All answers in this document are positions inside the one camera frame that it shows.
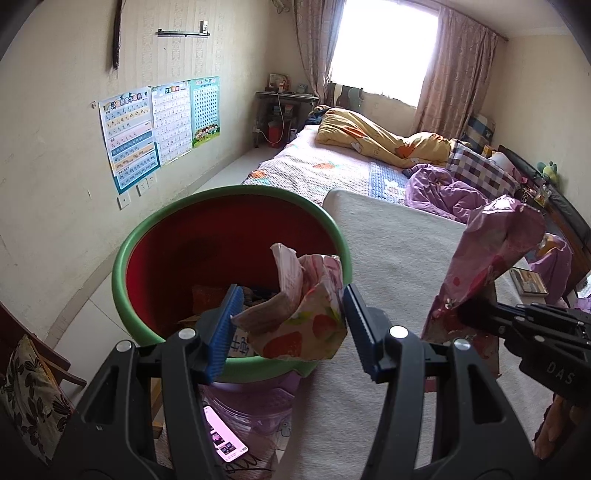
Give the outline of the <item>right hand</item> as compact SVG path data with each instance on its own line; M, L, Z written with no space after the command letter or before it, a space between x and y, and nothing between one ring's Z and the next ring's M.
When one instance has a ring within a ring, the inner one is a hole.
M582 408L555 394L534 438L542 460L590 461L590 407Z

